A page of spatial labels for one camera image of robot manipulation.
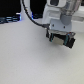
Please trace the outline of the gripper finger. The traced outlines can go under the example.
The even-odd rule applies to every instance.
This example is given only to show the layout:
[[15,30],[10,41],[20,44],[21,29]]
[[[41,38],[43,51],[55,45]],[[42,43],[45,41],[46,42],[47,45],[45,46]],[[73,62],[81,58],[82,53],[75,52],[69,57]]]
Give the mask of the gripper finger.
[[70,32],[69,34],[66,35],[66,46],[69,48],[72,48],[75,42],[75,33]]

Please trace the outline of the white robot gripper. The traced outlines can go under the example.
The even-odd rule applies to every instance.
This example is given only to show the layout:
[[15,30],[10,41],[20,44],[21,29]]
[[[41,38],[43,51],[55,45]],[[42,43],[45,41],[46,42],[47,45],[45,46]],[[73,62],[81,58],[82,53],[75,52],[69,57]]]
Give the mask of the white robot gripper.
[[[84,6],[82,0],[47,0],[43,24],[59,32],[84,32]],[[53,42],[54,34],[46,30],[46,37]]]

